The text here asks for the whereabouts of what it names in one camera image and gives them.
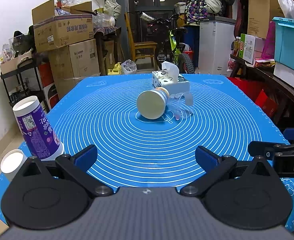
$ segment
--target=blue silicone mat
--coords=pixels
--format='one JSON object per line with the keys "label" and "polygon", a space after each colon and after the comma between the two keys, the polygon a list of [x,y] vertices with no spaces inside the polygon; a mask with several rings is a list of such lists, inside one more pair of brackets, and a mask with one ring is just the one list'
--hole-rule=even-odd
{"label": "blue silicone mat", "polygon": [[[272,121],[224,76],[185,75],[194,95],[194,114],[176,121],[166,111],[157,120],[143,118],[138,95],[152,89],[151,74],[86,78],[48,114],[56,134],[71,155],[90,144],[98,159],[88,171],[118,187],[178,187],[204,174],[195,161],[203,145],[239,160],[253,140],[288,143]],[[29,156],[23,143],[20,147]],[[294,179],[283,179],[294,198]],[[0,199],[9,182],[0,176]],[[294,210],[288,229],[294,230]]]}

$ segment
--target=bicycle tire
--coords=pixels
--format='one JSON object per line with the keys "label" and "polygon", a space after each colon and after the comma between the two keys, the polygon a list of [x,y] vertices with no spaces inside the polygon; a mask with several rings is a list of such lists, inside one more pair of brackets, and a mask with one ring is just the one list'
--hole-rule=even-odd
{"label": "bicycle tire", "polygon": [[178,56],[178,68],[180,74],[194,74],[195,68],[188,54],[182,53]]}

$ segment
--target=teal storage box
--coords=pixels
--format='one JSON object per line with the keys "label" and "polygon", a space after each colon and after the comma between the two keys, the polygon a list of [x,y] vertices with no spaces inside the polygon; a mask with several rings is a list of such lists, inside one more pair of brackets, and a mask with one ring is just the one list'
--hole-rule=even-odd
{"label": "teal storage box", "polygon": [[276,23],[275,61],[294,70],[294,20],[274,17]]}

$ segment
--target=wooden chair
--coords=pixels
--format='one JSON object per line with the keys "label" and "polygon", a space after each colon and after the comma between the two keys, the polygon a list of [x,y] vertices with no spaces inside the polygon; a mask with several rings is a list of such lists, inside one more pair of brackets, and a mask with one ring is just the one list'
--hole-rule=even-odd
{"label": "wooden chair", "polygon": [[[134,42],[133,34],[131,33],[131,28],[130,28],[129,13],[125,13],[124,17],[125,17],[127,35],[129,40],[129,46],[130,46],[131,60],[136,62],[136,60],[139,58],[150,57],[152,68],[154,68],[155,70],[158,70],[158,65],[155,64],[154,62],[155,49],[156,49],[157,43],[153,41]],[[152,55],[142,54],[141,51],[144,49],[152,49],[153,54]]]}

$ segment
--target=floral fabric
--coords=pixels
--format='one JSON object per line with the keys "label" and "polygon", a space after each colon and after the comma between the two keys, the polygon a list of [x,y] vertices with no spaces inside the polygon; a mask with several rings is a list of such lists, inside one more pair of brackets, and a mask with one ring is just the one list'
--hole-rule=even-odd
{"label": "floral fabric", "polygon": [[209,13],[204,7],[206,5],[205,0],[186,0],[186,22],[187,23],[198,23],[200,18],[213,17],[213,16],[224,16],[226,11],[226,2],[222,2],[222,9],[218,13]]}

